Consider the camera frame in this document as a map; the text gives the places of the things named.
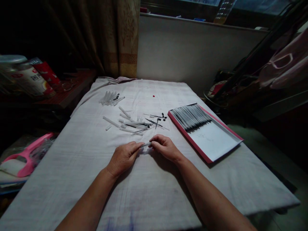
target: hand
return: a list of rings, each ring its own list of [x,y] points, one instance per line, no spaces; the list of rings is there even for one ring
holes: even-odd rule
[[[150,139],[150,142],[154,149],[173,163],[185,158],[169,137],[157,134]]]
[[[134,164],[137,153],[142,145],[144,145],[143,142],[136,143],[135,141],[132,141],[128,144],[117,147],[106,167],[107,171],[113,177],[119,177]]]

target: jar lid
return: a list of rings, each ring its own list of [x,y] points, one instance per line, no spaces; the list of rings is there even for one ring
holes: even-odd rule
[[[0,64],[18,64],[25,61],[27,58],[21,55],[0,55]]]

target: white tablecloth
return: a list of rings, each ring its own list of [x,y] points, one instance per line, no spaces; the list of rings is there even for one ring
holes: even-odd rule
[[[243,214],[292,206],[299,200],[246,147],[209,168],[167,118],[170,129],[151,129],[131,136],[103,119],[117,121],[118,106],[134,119],[158,115],[199,103],[212,112],[185,83],[135,80],[108,85],[97,79],[83,97],[30,179],[0,220],[0,230],[54,230],[104,168],[115,150],[130,141],[148,142],[155,134],[169,136],[178,149]],[[106,91],[125,96],[117,106],[102,107]],[[98,230],[171,230],[201,226],[188,190],[176,167],[145,148],[133,168],[117,182],[103,211]]]

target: forearm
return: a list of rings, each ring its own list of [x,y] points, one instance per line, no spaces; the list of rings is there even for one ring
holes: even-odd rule
[[[115,181],[116,178],[106,169],[101,170],[56,230],[96,230],[106,199]]]
[[[232,203],[187,159],[176,162],[197,211],[209,230],[255,230]]]

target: red package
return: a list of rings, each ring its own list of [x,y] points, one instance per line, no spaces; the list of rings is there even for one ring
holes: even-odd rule
[[[60,80],[46,61],[40,64],[33,64],[33,66],[51,86],[55,86],[60,83]]]

